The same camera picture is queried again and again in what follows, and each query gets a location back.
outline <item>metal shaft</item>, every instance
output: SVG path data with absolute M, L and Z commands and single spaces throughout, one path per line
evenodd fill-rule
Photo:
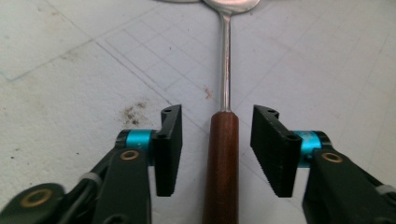
M 231 112 L 231 15 L 220 13 L 222 22 L 222 54 L 221 54 L 221 97 L 220 97 L 220 111 Z

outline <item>spoon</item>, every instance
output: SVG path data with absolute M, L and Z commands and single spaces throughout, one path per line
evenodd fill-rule
M 204 0 L 222 22 L 220 111 L 212 116 L 206 170 L 203 224 L 238 223 L 238 117 L 230 102 L 231 16 L 253 9 L 260 0 Z

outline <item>wooden spoon handle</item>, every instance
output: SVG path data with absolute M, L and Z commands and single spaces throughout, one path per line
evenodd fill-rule
M 203 224 L 238 223 L 238 125 L 233 112 L 212 117 Z

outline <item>spoon bowl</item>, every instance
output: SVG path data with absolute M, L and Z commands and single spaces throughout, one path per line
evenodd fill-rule
M 204 0 L 218 12 L 228 15 L 240 14 L 253 9 L 260 0 Z

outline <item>blue anodized part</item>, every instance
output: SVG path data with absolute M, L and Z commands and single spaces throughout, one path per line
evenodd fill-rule
M 321 149 L 322 145 L 318 135 L 313 131 L 293 131 L 299 135 L 303 142 L 301 144 L 299 167 L 308 168 L 309 159 L 312 158 L 312 152 L 314 149 Z
M 151 139 L 151 133 L 152 130 L 132 129 L 131 131 L 129 131 L 128 136 L 126 137 L 125 146 L 144 150 L 148 155 L 150 155 L 149 142 Z

